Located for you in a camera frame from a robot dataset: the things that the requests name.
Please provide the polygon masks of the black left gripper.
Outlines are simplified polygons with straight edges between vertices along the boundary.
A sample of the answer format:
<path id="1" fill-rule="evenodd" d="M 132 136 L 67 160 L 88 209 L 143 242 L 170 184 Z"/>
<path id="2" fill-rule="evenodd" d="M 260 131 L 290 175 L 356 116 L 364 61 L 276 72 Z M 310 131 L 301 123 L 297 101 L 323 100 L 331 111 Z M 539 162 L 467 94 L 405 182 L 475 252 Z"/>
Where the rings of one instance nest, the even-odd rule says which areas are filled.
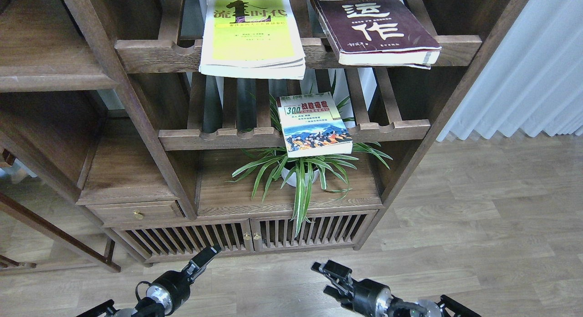
<path id="1" fill-rule="evenodd" d="M 162 304 L 165 314 L 172 314 L 188 300 L 190 286 L 220 252 L 220 245 L 202 249 L 188 261 L 182 271 L 167 271 L 156 278 L 146 290 L 146 297 Z"/>

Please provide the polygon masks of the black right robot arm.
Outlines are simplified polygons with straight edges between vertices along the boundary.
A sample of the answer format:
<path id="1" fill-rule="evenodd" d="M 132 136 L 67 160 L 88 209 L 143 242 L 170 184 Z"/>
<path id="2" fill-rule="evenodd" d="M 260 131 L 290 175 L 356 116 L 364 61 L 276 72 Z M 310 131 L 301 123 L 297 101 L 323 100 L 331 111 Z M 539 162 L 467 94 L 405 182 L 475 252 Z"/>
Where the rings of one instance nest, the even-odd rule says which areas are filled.
<path id="1" fill-rule="evenodd" d="M 312 271 L 331 281 L 323 293 L 332 296 L 341 306 L 366 317 L 477 317 L 478 313 L 452 298 L 442 295 L 439 302 L 417 300 L 406 302 L 394 296 L 391 288 L 365 278 L 356 281 L 352 269 L 329 260 L 315 262 Z"/>

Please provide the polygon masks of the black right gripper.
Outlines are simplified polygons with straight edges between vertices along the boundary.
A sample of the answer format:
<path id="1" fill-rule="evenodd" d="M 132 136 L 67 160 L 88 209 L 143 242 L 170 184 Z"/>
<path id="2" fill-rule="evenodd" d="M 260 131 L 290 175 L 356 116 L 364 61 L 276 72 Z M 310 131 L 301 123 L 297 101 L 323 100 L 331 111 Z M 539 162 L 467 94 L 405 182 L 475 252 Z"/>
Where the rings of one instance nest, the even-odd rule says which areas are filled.
<path id="1" fill-rule="evenodd" d="M 341 307 L 367 317 L 383 317 L 392 301 L 391 290 L 379 282 L 365 278 L 352 279 L 352 269 L 329 260 L 314 262 L 312 271 L 328 278 L 332 286 L 326 286 L 324 294 L 333 297 Z"/>

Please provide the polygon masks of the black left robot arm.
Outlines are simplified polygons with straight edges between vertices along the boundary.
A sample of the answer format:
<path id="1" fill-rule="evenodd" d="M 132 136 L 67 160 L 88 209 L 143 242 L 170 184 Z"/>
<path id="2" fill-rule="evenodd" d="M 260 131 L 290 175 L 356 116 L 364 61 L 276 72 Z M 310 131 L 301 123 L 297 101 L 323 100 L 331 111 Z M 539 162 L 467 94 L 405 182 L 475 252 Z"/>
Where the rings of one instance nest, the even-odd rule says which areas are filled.
<path id="1" fill-rule="evenodd" d="M 167 271 L 154 282 L 146 283 L 148 289 L 143 298 L 139 297 L 138 288 L 135 288 L 135 296 L 138 303 L 133 308 L 115 309 L 114 300 L 107 300 L 81 313 L 80 317 L 164 317 L 174 313 L 191 294 L 190 286 L 195 279 L 206 269 L 210 261 L 221 252 L 221 246 L 216 244 L 202 249 L 197 255 L 188 261 L 182 271 Z"/>

